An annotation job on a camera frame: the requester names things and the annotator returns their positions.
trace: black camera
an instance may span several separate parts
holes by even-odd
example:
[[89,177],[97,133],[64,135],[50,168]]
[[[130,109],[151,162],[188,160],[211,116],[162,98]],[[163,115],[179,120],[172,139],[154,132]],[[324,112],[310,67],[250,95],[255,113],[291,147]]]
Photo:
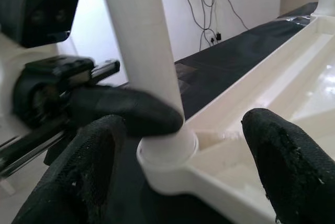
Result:
[[0,0],[1,31],[25,48],[65,41],[79,0]]

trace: white machine frame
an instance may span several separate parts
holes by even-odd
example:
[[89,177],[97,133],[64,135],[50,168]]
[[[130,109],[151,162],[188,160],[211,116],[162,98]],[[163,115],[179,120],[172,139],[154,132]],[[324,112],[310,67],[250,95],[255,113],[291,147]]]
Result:
[[[107,5],[132,87],[149,91],[182,112],[162,0],[107,0]],[[335,83],[335,74],[333,79],[331,75],[335,0],[320,0],[313,17],[309,26],[186,122],[180,132],[141,141],[137,158],[152,188],[167,195],[196,195],[234,223],[275,223],[240,120],[248,109],[272,109],[335,154],[335,144],[329,141],[335,131],[326,123],[335,118],[335,97],[319,89],[332,80]],[[0,100],[0,134],[11,138],[28,131],[10,116],[14,81],[25,61],[51,57],[57,50],[53,45],[23,51],[3,35],[0,48],[0,92],[8,94]],[[335,94],[335,87],[327,86],[325,91]]]

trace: camera lens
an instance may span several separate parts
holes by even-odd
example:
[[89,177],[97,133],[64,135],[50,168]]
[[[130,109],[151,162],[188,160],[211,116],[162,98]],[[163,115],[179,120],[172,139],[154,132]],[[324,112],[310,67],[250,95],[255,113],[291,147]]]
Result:
[[59,23],[63,23],[66,21],[66,11],[61,9],[56,14],[56,21]]
[[46,15],[45,15],[44,11],[37,10],[37,11],[34,11],[31,14],[31,18],[30,19],[31,19],[32,24],[34,24],[34,25],[42,25],[46,21]]

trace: black table surface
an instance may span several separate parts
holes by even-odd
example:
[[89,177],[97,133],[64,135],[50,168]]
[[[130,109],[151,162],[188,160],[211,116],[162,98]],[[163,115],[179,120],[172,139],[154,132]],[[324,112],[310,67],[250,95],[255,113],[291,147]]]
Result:
[[[314,6],[304,6],[302,12],[293,14],[308,15]],[[186,118],[302,28],[288,21],[270,22],[176,62]],[[138,143],[138,139],[129,139],[124,146],[105,224],[231,223],[194,196],[167,197],[154,192],[136,160]]]

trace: white plastic tray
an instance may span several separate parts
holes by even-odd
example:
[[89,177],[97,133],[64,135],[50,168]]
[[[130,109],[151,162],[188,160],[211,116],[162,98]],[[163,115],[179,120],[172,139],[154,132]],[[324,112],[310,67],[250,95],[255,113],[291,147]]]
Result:
[[202,184],[192,193],[235,223],[275,222],[241,137],[241,119],[252,108],[301,126],[335,158],[334,36],[335,18],[317,18],[187,122],[199,138],[188,166]]

